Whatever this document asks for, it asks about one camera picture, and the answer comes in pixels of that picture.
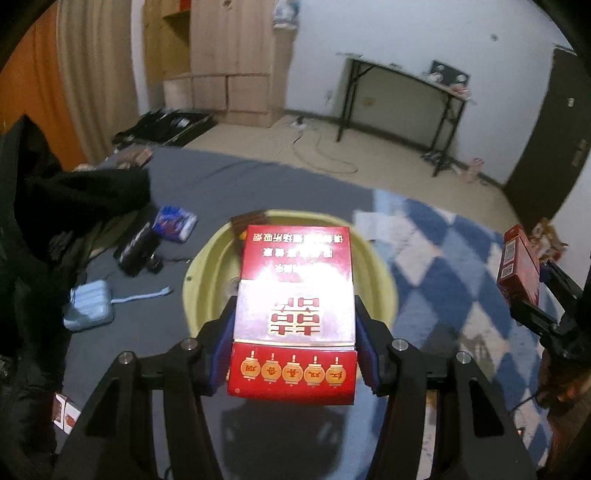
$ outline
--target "gray mat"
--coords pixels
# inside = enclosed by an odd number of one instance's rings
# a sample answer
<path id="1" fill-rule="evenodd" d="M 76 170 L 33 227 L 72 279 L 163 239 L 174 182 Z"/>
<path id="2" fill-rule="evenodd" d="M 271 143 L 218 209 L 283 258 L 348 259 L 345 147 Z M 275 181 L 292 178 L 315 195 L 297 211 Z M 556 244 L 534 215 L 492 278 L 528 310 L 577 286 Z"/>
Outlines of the gray mat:
<path id="1" fill-rule="evenodd" d="M 349 222 L 355 209 L 372 211 L 372 191 L 276 164 L 228 155 L 159 148 L 148 168 L 152 198 L 197 214 L 183 245 L 164 242 L 168 258 L 193 258 L 233 215 L 255 209 L 309 210 Z M 185 263 L 167 264 L 159 275 L 126 278 L 111 252 L 89 266 L 89 281 L 108 275 L 114 297 L 158 291 L 171 295 L 115 306 L 113 323 L 73 335 L 64 393 L 83 407 L 113 359 L 124 350 L 138 356 L 171 348 L 188 334 L 181 300 Z M 364 478 L 375 448 L 377 400 L 358 382 L 354 407 L 295 406 L 229 397 L 225 388 L 203 405 L 214 449 L 226 479 Z M 168 466 L 162 396 L 154 399 L 158 470 Z"/>

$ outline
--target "lantern pattern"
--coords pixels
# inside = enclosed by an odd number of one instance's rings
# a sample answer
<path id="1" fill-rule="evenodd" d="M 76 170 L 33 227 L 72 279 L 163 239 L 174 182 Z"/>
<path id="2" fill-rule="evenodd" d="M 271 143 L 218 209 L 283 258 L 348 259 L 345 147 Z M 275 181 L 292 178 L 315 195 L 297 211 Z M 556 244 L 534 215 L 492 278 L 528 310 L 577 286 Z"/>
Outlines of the lantern pattern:
<path id="1" fill-rule="evenodd" d="M 255 351 L 251 351 L 251 356 L 247 356 L 240 365 L 240 372 L 247 380 L 254 380 L 261 373 L 261 364 L 255 358 Z"/>
<path id="2" fill-rule="evenodd" d="M 262 377 L 266 382 L 275 383 L 281 376 L 281 365 L 275 360 L 275 354 L 271 354 L 271 359 L 267 360 L 262 366 Z"/>
<path id="3" fill-rule="evenodd" d="M 347 372 L 343 365 L 339 363 L 339 357 L 336 357 L 335 364 L 331 365 L 326 371 L 326 381 L 331 387 L 339 387 L 347 378 Z"/>
<path id="4" fill-rule="evenodd" d="M 287 364 L 283 367 L 282 375 L 285 383 L 290 385 L 297 385 L 297 383 L 304 376 L 304 370 L 300 364 L 296 363 L 295 355 L 291 357 L 291 362 L 287 362 Z"/>
<path id="5" fill-rule="evenodd" d="M 324 380 L 324 368 L 317 363 L 318 357 L 314 356 L 314 363 L 309 364 L 304 370 L 304 380 L 311 387 L 317 387 Z"/>

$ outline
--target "door handle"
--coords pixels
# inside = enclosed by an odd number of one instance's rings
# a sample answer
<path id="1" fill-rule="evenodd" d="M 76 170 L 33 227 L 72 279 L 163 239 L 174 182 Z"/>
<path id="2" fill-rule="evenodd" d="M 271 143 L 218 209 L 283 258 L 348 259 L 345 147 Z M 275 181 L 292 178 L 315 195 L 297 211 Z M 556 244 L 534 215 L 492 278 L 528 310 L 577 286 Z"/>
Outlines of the door handle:
<path id="1" fill-rule="evenodd" d="M 571 166 L 578 167 L 580 165 L 581 159 L 583 158 L 585 150 L 587 149 L 587 145 L 588 145 L 588 142 L 585 139 L 582 139 L 579 142 L 579 146 L 577 148 L 577 151 L 574 153 L 573 159 L 570 162 Z"/>

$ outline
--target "metal screw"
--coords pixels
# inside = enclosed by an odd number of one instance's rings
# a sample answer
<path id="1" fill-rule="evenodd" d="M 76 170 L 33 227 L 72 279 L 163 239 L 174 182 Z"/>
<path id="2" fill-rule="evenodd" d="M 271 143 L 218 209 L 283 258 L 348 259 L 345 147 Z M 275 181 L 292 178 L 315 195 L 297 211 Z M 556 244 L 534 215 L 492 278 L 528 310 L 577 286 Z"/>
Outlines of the metal screw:
<path id="1" fill-rule="evenodd" d="M 394 340 L 392 340 L 392 347 L 394 348 L 394 350 L 404 352 L 408 348 L 408 342 L 403 338 L 395 338 Z"/>
<path id="2" fill-rule="evenodd" d="M 185 338 L 185 340 L 181 342 L 181 348 L 183 350 L 194 350 L 197 348 L 197 339 L 192 337 Z"/>
<path id="3" fill-rule="evenodd" d="M 472 362 L 472 355 L 470 355 L 468 352 L 458 352 L 456 353 L 456 360 L 462 365 L 466 365 Z"/>
<path id="4" fill-rule="evenodd" d="M 134 353 L 133 352 L 123 352 L 119 355 L 119 363 L 120 364 L 130 364 L 134 361 Z"/>

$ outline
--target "dark door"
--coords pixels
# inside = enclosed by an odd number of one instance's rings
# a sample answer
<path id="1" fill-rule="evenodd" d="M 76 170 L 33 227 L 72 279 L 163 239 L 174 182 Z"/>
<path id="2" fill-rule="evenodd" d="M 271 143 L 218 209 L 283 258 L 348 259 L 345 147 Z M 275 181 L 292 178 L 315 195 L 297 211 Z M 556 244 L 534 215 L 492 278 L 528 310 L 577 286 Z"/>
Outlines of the dark door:
<path id="1" fill-rule="evenodd" d="M 542 217 L 551 219 L 558 212 L 590 146 L 591 78 L 576 55 L 556 49 L 540 117 L 505 185 L 505 194 L 527 232 Z"/>

